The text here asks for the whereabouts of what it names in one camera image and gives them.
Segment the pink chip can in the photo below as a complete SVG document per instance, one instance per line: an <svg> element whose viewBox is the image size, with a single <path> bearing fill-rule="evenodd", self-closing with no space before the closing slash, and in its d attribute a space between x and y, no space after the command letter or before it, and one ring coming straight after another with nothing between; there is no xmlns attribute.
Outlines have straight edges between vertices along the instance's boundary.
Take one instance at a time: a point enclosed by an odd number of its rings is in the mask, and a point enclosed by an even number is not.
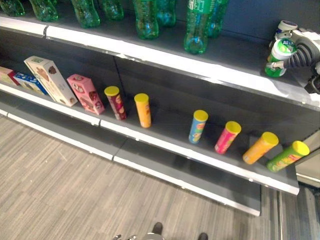
<svg viewBox="0 0 320 240"><path fill-rule="evenodd" d="M236 121L228 121L214 146L218 154L225 154L236 136L241 132L241 126Z"/></svg>

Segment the bottle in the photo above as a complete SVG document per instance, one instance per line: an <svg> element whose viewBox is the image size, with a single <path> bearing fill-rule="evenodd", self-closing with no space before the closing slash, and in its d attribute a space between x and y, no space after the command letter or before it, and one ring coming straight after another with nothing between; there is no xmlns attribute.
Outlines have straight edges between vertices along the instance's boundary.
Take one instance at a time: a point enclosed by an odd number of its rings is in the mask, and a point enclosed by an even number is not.
<svg viewBox="0 0 320 240"><path fill-rule="evenodd" d="M208 120L208 113L204 110L196 110L193 113L192 125L189 133L189 141L192 144L197 144L201 138L201 134Z"/></svg>
<svg viewBox="0 0 320 240"><path fill-rule="evenodd" d="M272 132L265 131L261 137L243 154L242 159L247 164L254 164L278 143L279 139L277 135Z"/></svg>
<svg viewBox="0 0 320 240"><path fill-rule="evenodd" d="M304 142L294 141L289 147L283 150L283 152L269 160L266 163L266 167L270 171L277 173L300 158L307 156L309 153L309 147Z"/></svg>
<svg viewBox="0 0 320 240"><path fill-rule="evenodd" d="M124 19L124 10L119 0L99 0L100 8L108 20Z"/></svg>
<svg viewBox="0 0 320 240"><path fill-rule="evenodd" d="M220 35L228 2L229 0L214 1L212 18L208 28L209 37L217 38Z"/></svg>
<svg viewBox="0 0 320 240"><path fill-rule="evenodd" d="M140 125L143 128L151 127L151 113L149 106L149 96L145 93L138 93L134 96L136 110L138 112Z"/></svg>
<svg viewBox="0 0 320 240"><path fill-rule="evenodd" d="M156 0L133 0L135 26L139 38L155 39L159 35Z"/></svg>
<svg viewBox="0 0 320 240"><path fill-rule="evenodd" d="M236 121L228 121L216 142L214 149L218 154L225 154L236 136L241 132L241 125Z"/></svg>
<svg viewBox="0 0 320 240"><path fill-rule="evenodd" d="M173 27L176 24L176 0L156 0L158 24Z"/></svg>
<svg viewBox="0 0 320 240"><path fill-rule="evenodd" d="M42 22L58 20L58 12L51 0L29 0L36 18Z"/></svg>
<svg viewBox="0 0 320 240"><path fill-rule="evenodd" d="M184 49L191 54L203 54L206 51L214 1L189 0Z"/></svg>
<svg viewBox="0 0 320 240"><path fill-rule="evenodd" d="M10 17L25 15L24 6L19 0L0 0L0 7Z"/></svg>
<svg viewBox="0 0 320 240"><path fill-rule="evenodd" d="M289 38L282 38L275 41L271 53L267 58L268 63L279 62L289 59L293 54L297 52L296 45ZM273 78L281 77L285 74L285 68L270 68L265 66L264 72Z"/></svg>
<svg viewBox="0 0 320 240"><path fill-rule="evenodd" d="M81 27L94 28L100 25L100 18L93 0L71 0L76 19Z"/></svg>

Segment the gray shelf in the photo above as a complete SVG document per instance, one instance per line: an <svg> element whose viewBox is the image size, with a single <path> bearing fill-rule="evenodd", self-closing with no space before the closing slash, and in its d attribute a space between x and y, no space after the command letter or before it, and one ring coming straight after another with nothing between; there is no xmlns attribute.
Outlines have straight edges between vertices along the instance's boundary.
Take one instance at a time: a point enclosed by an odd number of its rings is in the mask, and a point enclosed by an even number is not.
<svg viewBox="0 0 320 240"><path fill-rule="evenodd" d="M280 146L273 148L265 157L253 165L242 160L242 154L252 145L254 137L239 134L225 155L217 154L214 145L223 128L208 122L198 144L188 140L193 116L182 112L171 112L151 106L152 126L140 127L136 107L132 101L125 103L127 119L116 120L107 106L100 115L100 126L123 134L137 141L145 142L158 148L184 156L188 159L215 167L251 182L262 184L294 195L299 193L299 186L294 165L273 173L266 168L268 159L281 152Z"/></svg>
<svg viewBox="0 0 320 240"><path fill-rule="evenodd" d="M304 90L309 69L288 70L285 76L274 79L264 74L263 68L269 54L266 45L222 35L210 39L207 51L202 55L191 55L184 51L185 22L178 21L173 28L160 29L159 38L141 40L137 37L135 16L132 11L122 21L105 21L97 28L81 28L77 23L71 4L58 4L62 16L57 22L45 23L45 38L83 48L107 53L120 58L156 66L184 75L192 76L213 84L252 92L269 98L289 102L320 111L320 96ZM28 23L44 24L27 16L9 18L0 13L1 19L24 23L25 34L29 34ZM0 28L15 31L12 27Z"/></svg>
<svg viewBox="0 0 320 240"><path fill-rule="evenodd" d="M10 119L109 160L126 140L112 131L101 131L97 126L4 92L0 92L0 109L8 112Z"/></svg>
<svg viewBox="0 0 320 240"><path fill-rule="evenodd" d="M246 180L294 195L297 195L299 192L294 165L291 165L278 173L270 172L265 167L266 161L281 151L279 148L273 149L267 157L260 159L255 164L247 165L242 161L242 154L251 145L250 136L241 133L231 145L227 153L225 155L219 155L214 152L214 145L223 129L211 122L207 123L199 144L194 145L189 143L188 134L192 122L191 114L188 115L182 112L171 112L157 108L156 106L151 106L152 126L146 129L140 127L137 110L133 101L127 101L125 103L128 118L125 121L119 121L115 119L113 111L109 105L106 106L105 112L97 116L86 112L80 103L77 103L73 107L66 107L54 102L49 96L38 95L20 86L9 86L5 83L0 83L0 90L31 101L37 105L75 117L87 123L91 123L92 125L94 125L94 123L95 125L99 124L102 128L213 166ZM20 101L19 99L14 101L23 103L24 100L22 99ZM39 122L40 119L42 119L42 109L45 109L41 106L33 107L35 111L33 113L33 117L37 117ZM54 113L48 109L46 109L45 112L48 112L50 115L54 115ZM86 128L85 126L90 127L90 125L85 123L82 123L82 125L84 128ZM73 131L72 125L70 124L65 127L64 131L66 133L69 131L68 128L71 129L70 131Z"/></svg>
<svg viewBox="0 0 320 240"><path fill-rule="evenodd" d="M97 115L85 111L80 102L77 102L72 108L61 103L53 101L49 95L40 95L32 90L23 88L22 86L13 86L4 82L0 82L0 91L17 96L21 99L28 100L32 103L55 110L70 117L88 122L91 125L98 126L100 119Z"/></svg>
<svg viewBox="0 0 320 240"><path fill-rule="evenodd" d="M257 183L131 139L113 159L224 205L260 215L261 186Z"/></svg>

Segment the white shelf edge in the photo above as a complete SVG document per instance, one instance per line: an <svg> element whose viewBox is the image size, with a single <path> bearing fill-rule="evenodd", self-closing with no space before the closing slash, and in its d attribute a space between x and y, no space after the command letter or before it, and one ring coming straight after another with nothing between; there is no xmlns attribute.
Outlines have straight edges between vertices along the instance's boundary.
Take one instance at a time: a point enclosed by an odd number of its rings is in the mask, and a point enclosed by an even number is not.
<svg viewBox="0 0 320 240"><path fill-rule="evenodd" d="M180 70L186 73L202 76L204 81L226 86L236 86L241 89L254 90L262 95L272 95L280 99L287 99L301 106L308 104L304 100L297 100L279 89L292 89L307 96L309 95L302 87L287 84L285 82L269 79L247 72L235 70L218 64L207 63L190 59L172 53L152 49L149 47L116 40L109 37L93 35L86 32L65 29L62 27L49 26L46 37L52 40L62 40L83 46L90 46L101 52L112 52L119 58L150 62L156 65ZM320 109L320 95L313 95L311 101L319 102L317 106L310 104L313 108Z"/></svg>
<svg viewBox="0 0 320 240"><path fill-rule="evenodd" d="M8 112L5 111L5 110L0 109L0 114L3 115L3 116L7 116Z"/></svg>
<svg viewBox="0 0 320 240"><path fill-rule="evenodd" d="M246 178L251 182L263 184L266 187L271 186L273 188L276 188L294 195L298 195L299 193L298 187L294 187L289 184L283 183L281 181L275 180L271 177L263 176L258 173L243 169L241 167L226 163L219 159L193 151L189 148L178 146L176 144L155 138L153 136L146 135L144 133L129 129L128 127L123 127L105 120L101 120L100 126L103 128L124 134L128 137L135 139L136 141L141 140L151 145L154 145L163 149L167 149L173 153L177 153L179 155L186 156L187 158L191 158L199 162L205 163L207 165L213 166L215 168L219 168L221 170L233 173L242 178Z"/></svg>
<svg viewBox="0 0 320 240"><path fill-rule="evenodd" d="M47 25L0 16L0 27L43 36Z"/></svg>
<svg viewBox="0 0 320 240"><path fill-rule="evenodd" d="M5 91L5 92L7 92L9 94L15 95L17 97L29 100L29 101L31 101L33 103L42 105L44 107L53 109L53 110L55 110L57 112L60 112L60 113L63 113L63 114L67 114L67 115L69 115L71 117L74 117L74 118L80 119L82 121L88 122L91 125L99 126L100 119L98 117L90 116L88 114L85 114L85 113L79 112L77 110L74 110L74 109L72 109L70 107L63 106L63 105L58 104L56 102L43 99L42 97L38 97L36 95L27 93L27 92L22 91L22 90L18 90L15 87L10 87L10 86L2 84L2 83L0 83L0 90Z"/></svg>
<svg viewBox="0 0 320 240"><path fill-rule="evenodd" d="M94 147L86 145L86 144L84 144L82 142L79 142L79 141L74 140L72 138L69 138L67 136L61 135L61 134L56 133L54 131L51 131L51 130L45 128L45 127L39 126L39 125L37 125L37 124L35 124L33 122L25 120L25 119L23 119L23 118L21 118L19 116L14 115L14 114L8 113L7 117L12 119L12 120L15 120L15 121L17 121L17 122L19 122L21 124L24 124L24 125L26 125L28 127L31 127L31 128L33 128L35 130L38 130L38 131L40 131L40 132L42 132L44 134L47 134L47 135L52 136L54 138L57 138L57 139L59 139L61 141L64 141L64 142L66 142L68 144L71 144L71 145L74 145L74 146L76 146L78 148L84 149L84 150L86 150L86 151L88 151L90 153L99 155L99 156L101 156L103 158L106 158L106 159L109 159L109 160L112 160L112 158L113 158L112 154L109 154L107 152L103 152L103 151L101 151L99 149L96 149Z"/></svg>
<svg viewBox="0 0 320 240"><path fill-rule="evenodd" d="M208 197L210 199L213 199L213 200L215 200L217 202L220 202L220 203L222 203L224 205L228 205L230 207L233 207L235 209L239 209L241 211L244 211L244 212L246 212L248 214L252 214L252 215L257 216L257 217L260 216L260 211L258 211L258 210L252 209L252 208L247 207L247 206L245 206L243 204L240 204L238 202L232 201L232 200L230 200L228 198L225 198L225 197L222 197L220 195L214 194L214 193L209 192L207 190L204 190L204 189L202 189L200 187L197 187L197 186L194 186L194 185L192 185L190 183L187 183L187 182L185 182L183 180L176 179L174 177L168 176L166 174L163 174L161 172L152 170L150 168L144 167L142 165L136 164L136 163L134 163L132 161L129 161L127 159L124 159L124 158L121 158L121 157L118 157L118 156L114 156L113 160L115 162L117 162L117 163L123 164L125 166L128 166L128 167L136 169L136 170L139 170L139 171L141 171L143 173L149 174L149 175L157 177L159 179L165 180L167 182L170 182L172 184L180 186L180 187L182 187L184 189L188 189L188 190L190 190L192 192L195 192L195 193L198 193L200 195L206 196L206 197Z"/></svg>

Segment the cardboard box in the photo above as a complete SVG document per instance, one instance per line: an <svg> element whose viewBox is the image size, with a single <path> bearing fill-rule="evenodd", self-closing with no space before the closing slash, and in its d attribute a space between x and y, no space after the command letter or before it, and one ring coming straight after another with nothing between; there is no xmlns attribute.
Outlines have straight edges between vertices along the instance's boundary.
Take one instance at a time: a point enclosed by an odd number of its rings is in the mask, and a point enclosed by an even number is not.
<svg viewBox="0 0 320 240"><path fill-rule="evenodd" d="M17 72L13 78L25 89L33 90L42 95L48 94L41 83L34 76Z"/></svg>
<svg viewBox="0 0 320 240"><path fill-rule="evenodd" d="M0 66L0 82L18 86L19 83L14 79L15 72L12 69Z"/></svg>
<svg viewBox="0 0 320 240"><path fill-rule="evenodd" d="M54 101L69 107L78 102L52 60L31 56L24 60L24 63Z"/></svg>
<svg viewBox="0 0 320 240"><path fill-rule="evenodd" d="M90 78L73 74L67 81L86 111L99 115L105 110Z"/></svg>

